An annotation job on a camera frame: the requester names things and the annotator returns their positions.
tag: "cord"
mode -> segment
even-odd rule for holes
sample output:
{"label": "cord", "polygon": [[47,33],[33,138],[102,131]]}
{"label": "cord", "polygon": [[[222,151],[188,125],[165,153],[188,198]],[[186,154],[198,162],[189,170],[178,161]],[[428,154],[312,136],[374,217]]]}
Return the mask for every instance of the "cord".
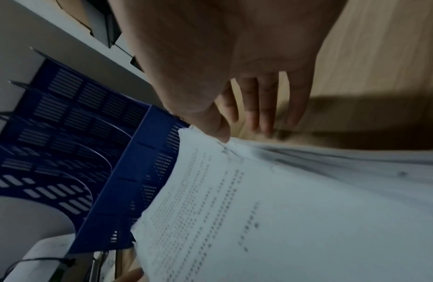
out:
{"label": "cord", "polygon": [[12,263],[4,273],[4,276],[0,278],[0,282],[4,282],[7,276],[12,272],[12,270],[16,267],[16,265],[20,262],[31,262],[31,261],[59,261],[60,263],[64,263],[67,267],[73,266],[75,263],[75,259],[62,258],[62,257],[37,257],[37,258],[28,258],[24,260],[18,260]]}

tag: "stack of paper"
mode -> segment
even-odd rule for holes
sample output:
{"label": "stack of paper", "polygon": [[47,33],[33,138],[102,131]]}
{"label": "stack of paper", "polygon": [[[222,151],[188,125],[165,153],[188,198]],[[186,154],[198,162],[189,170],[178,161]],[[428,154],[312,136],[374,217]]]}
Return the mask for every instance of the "stack of paper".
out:
{"label": "stack of paper", "polygon": [[150,282],[433,281],[433,152],[180,139],[133,226]]}

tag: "blue plastic basket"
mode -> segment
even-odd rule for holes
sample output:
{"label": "blue plastic basket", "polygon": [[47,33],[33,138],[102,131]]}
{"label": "blue plastic basket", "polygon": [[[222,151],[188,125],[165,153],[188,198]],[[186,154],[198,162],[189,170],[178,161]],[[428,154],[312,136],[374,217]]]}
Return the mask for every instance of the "blue plastic basket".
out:
{"label": "blue plastic basket", "polygon": [[167,181],[186,123],[46,55],[0,135],[0,196],[54,207],[71,253],[131,247],[132,224]]}

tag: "human hand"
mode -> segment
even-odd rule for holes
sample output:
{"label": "human hand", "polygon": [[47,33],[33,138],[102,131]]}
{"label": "human hand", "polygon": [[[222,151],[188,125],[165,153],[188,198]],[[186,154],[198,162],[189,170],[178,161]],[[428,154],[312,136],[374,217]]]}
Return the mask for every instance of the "human hand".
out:
{"label": "human hand", "polygon": [[143,275],[142,269],[138,268],[125,273],[114,280],[114,282],[148,282],[148,279]]}
{"label": "human hand", "polygon": [[294,126],[311,92],[317,53],[346,0],[111,0],[120,27],[164,106],[222,141],[238,108],[271,134],[278,72],[290,86],[287,123]]}

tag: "table surface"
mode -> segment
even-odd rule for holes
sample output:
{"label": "table surface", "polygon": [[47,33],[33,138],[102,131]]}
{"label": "table surface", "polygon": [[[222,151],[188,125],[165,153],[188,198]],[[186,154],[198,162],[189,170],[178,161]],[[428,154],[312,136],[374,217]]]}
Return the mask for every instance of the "table surface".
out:
{"label": "table surface", "polygon": [[[317,57],[311,99],[286,128],[289,83],[280,73],[272,138],[245,124],[242,98],[232,136],[348,149],[433,149],[433,0],[349,0]],[[133,250],[123,271],[137,267]]]}

